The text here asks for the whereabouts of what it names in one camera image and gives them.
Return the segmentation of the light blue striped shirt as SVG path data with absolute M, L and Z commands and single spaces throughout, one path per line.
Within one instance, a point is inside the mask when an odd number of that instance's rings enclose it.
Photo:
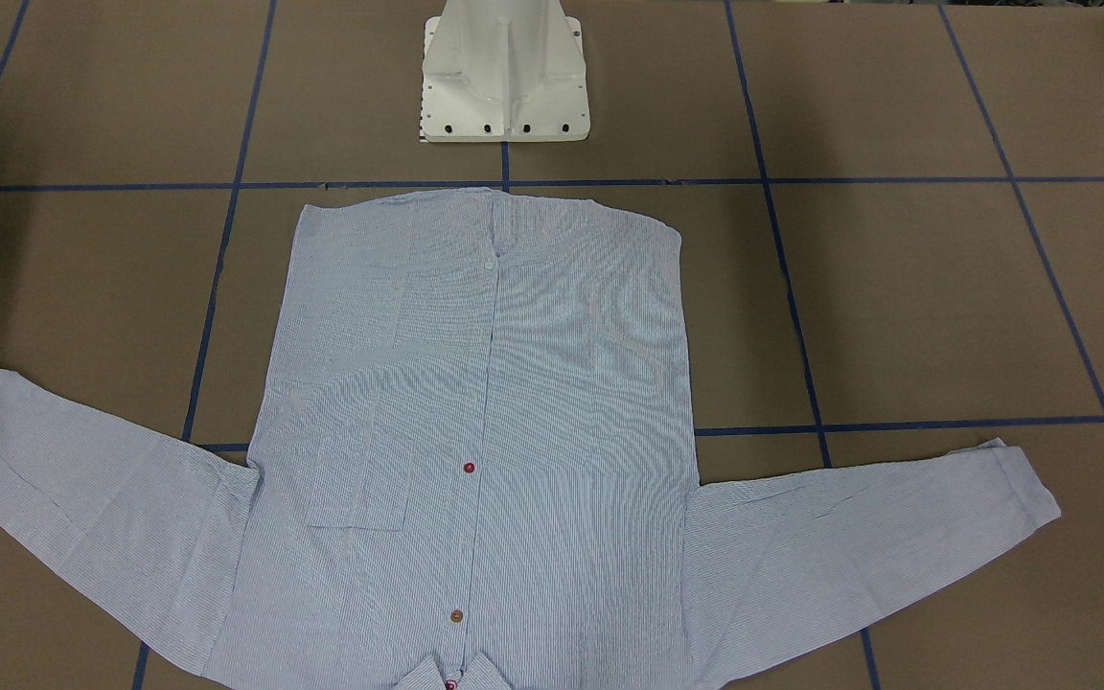
M 679 233 L 307 206 L 244 466 L 0 370 L 0 527 L 233 689 L 720 689 L 1059 517 L 1025 452 L 702 484 Z

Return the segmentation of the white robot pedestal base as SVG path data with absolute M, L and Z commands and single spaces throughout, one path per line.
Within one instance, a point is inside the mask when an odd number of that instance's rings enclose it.
M 578 18 L 560 1 L 448 1 L 424 25 L 425 144 L 577 144 L 591 114 Z

